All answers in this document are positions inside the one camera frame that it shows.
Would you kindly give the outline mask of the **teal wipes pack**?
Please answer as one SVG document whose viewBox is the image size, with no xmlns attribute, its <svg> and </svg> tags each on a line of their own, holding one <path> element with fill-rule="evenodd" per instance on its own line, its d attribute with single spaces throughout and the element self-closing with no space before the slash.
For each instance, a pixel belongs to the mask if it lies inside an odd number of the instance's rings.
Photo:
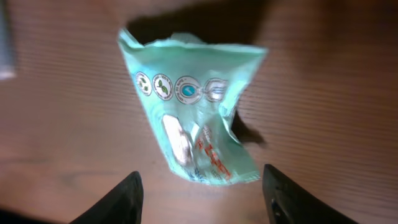
<svg viewBox="0 0 398 224">
<path fill-rule="evenodd" d="M 232 124 L 266 48 L 208 44 L 189 33 L 142 44 L 126 29 L 119 31 L 118 44 L 175 175 L 219 186 L 258 180 L 259 170 Z"/>
</svg>

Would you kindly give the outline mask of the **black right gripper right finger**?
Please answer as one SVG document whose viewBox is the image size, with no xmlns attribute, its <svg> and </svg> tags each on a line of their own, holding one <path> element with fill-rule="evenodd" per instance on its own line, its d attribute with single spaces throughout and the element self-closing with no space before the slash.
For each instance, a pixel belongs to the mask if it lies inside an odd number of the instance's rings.
<svg viewBox="0 0 398 224">
<path fill-rule="evenodd" d="M 357 224 L 270 164 L 264 166 L 262 191 L 271 224 Z"/>
</svg>

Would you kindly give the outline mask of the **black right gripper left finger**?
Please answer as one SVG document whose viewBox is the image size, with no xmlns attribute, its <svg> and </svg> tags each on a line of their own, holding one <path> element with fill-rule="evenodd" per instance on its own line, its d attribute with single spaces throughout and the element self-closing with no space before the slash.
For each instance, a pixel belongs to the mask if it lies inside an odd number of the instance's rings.
<svg viewBox="0 0 398 224">
<path fill-rule="evenodd" d="M 134 171 L 70 224 L 140 224 L 143 201 L 142 179 Z"/>
</svg>

